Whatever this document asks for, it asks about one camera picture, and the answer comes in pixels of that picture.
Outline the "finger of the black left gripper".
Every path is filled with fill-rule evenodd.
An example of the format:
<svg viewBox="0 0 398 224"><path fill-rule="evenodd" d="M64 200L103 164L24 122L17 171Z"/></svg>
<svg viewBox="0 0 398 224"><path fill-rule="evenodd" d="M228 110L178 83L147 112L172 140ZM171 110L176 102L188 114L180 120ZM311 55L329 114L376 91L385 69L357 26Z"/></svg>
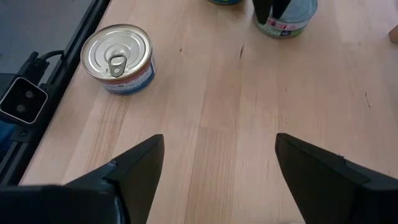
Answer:
<svg viewBox="0 0 398 224"><path fill-rule="evenodd" d="M265 24L271 11L272 0L252 0L252 2L258 23Z"/></svg>
<svg viewBox="0 0 398 224"><path fill-rule="evenodd" d="M273 0L272 2L273 18L280 19L291 1L292 0Z"/></svg>

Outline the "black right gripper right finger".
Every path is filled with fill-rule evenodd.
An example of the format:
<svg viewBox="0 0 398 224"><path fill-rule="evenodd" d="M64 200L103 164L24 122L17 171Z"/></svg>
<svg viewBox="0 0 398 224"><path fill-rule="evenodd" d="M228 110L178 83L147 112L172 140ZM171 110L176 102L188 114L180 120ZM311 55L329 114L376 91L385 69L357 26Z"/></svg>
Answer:
<svg viewBox="0 0 398 224"><path fill-rule="evenodd" d="M275 153L305 223L397 223L397 179L287 133Z"/></svg>

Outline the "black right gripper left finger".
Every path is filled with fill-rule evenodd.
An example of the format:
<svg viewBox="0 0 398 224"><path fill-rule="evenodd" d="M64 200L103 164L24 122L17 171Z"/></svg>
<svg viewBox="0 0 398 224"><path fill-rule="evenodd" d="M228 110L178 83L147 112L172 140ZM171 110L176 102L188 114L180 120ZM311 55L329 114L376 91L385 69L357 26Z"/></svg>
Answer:
<svg viewBox="0 0 398 224"><path fill-rule="evenodd" d="M1 223L146 223L163 161L155 134L65 185L1 187Z"/></svg>

